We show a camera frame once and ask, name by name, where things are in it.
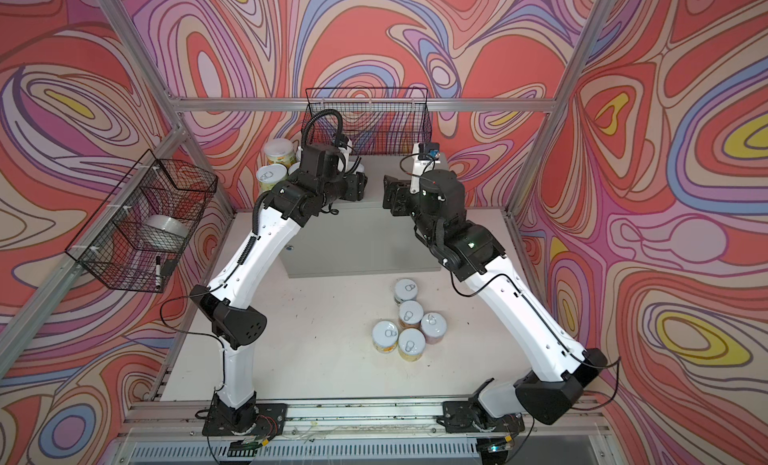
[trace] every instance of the slotted vent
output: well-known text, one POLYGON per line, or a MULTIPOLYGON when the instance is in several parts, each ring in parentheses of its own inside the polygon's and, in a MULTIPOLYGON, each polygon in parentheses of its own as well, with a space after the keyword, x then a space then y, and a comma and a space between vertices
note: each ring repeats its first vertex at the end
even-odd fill
MULTIPOLYGON (((344 460, 404 458, 474 458, 478 456, 474 438, 393 440, 316 440, 273 441, 258 451, 230 451, 228 442, 211 442, 216 458, 232 461, 344 460)), ((210 462, 206 442, 138 443, 131 463, 210 462)))

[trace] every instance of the can lid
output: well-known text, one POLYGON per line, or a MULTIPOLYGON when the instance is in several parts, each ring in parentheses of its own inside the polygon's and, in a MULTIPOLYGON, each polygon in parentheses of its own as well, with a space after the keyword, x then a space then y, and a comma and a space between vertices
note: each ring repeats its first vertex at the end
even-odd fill
POLYGON ((293 153, 293 142, 282 138, 267 140, 262 150, 268 156, 288 155, 293 153))
POLYGON ((400 320, 408 325, 418 324, 424 317, 424 308, 416 300, 406 300, 400 304, 400 320))
POLYGON ((410 278, 403 278, 395 284, 395 295, 400 300, 413 300, 416 294, 418 294, 418 287, 410 278))
POLYGON ((406 355, 419 355, 424 352, 424 347, 427 345, 424 335, 415 328, 403 330, 397 343, 402 353, 406 355))
POLYGON ((271 163, 259 168, 256 178, 262 183, 277 183, 285 179, 288 169, 282 163, 271 163))
POLYGON ((389 320, 382 320, 373 326, 373 341, 380 347, 391 347, 397 342, 397 325, 389 320))
POLYGON ((446 318, 434 311, 428 311, 422 318, 422 331, 429 337, 442 337, 446 334, 446 318))

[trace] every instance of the blue circle pattern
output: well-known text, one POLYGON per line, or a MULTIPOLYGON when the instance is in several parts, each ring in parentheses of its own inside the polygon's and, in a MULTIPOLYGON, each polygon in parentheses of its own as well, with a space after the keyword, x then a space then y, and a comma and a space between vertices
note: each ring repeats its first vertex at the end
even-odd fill
POLYGON ((50 458, 71 457, 72 455, 75 455, 77 452, 81 451, 83 447, 85 447, 85 445, 91 441, 91 435, 93 435, 95 428, 96 413, 90 405, 81 403, 67 407, 56 413, 56 415, 43 427, 42 432, 40 432, 40 438, 38 440, 40 451, 42 451, 46 457, 50 458), (82 421, 85 422, 85 429, 83 430, 82 436, 80 436, 74 445, 69 448, 61 448, 56 445, 56 442, 53 440, 53 433, 61 422, 70 417, 82 419, 82 421))

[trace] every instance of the black wire mesh basket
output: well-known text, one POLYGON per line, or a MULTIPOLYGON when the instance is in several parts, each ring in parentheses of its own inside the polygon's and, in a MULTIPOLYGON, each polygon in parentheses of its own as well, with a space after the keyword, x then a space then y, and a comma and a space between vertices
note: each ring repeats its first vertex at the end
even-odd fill
MULTIPOLYGON (((427 109, 429 91, 409 87, 312 87, 306 89, 306 122, 324 109, 343 118, 342 131, 357 155, 408 155, 413 144, 432 140, 427 109)), ((324 116, 309 130, 306 142, 331 144, 336 119, 324 116)))
POLYGON ((160 293, 217 182, 213 173, 183 160, 154 159, 95 239, 77 257, 70 243, 67 254, 111 289, 160 293))

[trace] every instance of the patterned wall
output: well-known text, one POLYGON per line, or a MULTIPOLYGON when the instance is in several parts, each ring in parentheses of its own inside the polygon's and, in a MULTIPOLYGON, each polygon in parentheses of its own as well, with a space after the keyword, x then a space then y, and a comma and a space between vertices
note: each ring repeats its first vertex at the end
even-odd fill
MULTIPOLYGON (((4 327, 168 125, 95 0, 0 0, 0 30, 4 327)), ((200 281, 225 216, 212 203, 163 296, 78 280, 0 381, 0 463, 99 459, 173 340, 158 301, 200 281)), ((166 312, 178 323, 185 305, 166 312)))
MULTIPOLYGON (((427 86, 437 97, 552 97, 592 0, 123 0, 172 94, 303 96, 427 86)), ((470 206, 504 206, 542 115, 435 114, 470 206)), ((187 114, 236 208, 264 140, 301 114, 187 114)))
POLYGON ((515 209, 629 463, 768 462, 766 103, 768 0, 620 0, 515 209))

